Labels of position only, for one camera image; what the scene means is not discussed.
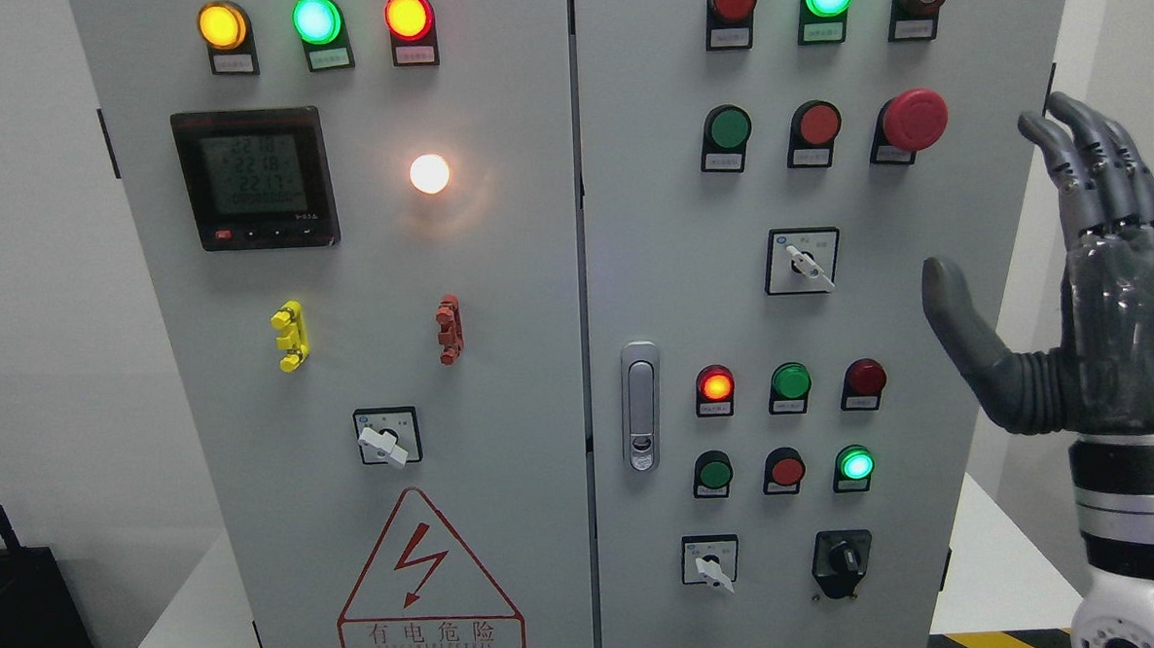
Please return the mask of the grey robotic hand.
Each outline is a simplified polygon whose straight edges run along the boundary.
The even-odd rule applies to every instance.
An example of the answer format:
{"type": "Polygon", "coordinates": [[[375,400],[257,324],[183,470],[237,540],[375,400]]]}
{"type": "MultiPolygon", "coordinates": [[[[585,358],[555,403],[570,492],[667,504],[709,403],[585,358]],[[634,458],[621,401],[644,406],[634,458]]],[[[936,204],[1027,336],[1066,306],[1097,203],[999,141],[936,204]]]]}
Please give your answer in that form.
{"type": "Polygon", "coordinates": [[[1009,434],[1154,435],[1154,174],[1127,129],[1062,91],[1017,126],[1057,193],[1067,263],[1057,348],[1011,351],[960,268],[928,257],[922,306],[986,416],[1009,434]]]}

